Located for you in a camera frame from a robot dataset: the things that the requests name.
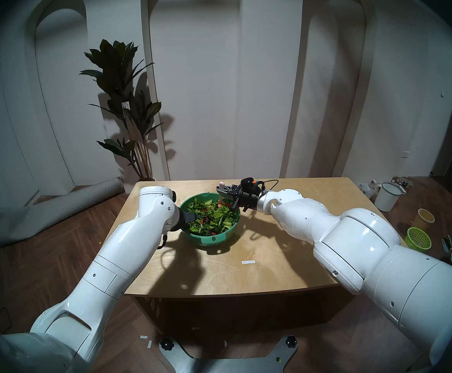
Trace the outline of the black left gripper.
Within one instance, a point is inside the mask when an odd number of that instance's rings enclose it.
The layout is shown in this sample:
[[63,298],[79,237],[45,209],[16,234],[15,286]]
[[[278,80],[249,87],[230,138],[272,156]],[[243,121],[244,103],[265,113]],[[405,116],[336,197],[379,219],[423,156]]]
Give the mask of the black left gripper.
[[174,213],[171,217],[171,232],[175,232],[180,230],[183,227],[183,224],[188,224],[197,219],[197,216],[193,212],[189,211],[181,211],[179,207],[175,207]]

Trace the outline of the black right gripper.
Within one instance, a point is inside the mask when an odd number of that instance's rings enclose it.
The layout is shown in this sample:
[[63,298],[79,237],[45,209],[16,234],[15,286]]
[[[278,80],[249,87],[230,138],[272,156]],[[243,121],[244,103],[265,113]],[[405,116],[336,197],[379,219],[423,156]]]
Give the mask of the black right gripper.
[[263,185],[239,184],[234,185],[234,189],[231,186],[217,186],[216,191],[222,196],[220,198],[220,204],[227,208],[233,208],[234,210],[243,209],[243,212],[249,209],[257,211],[259,199],[263,195]]

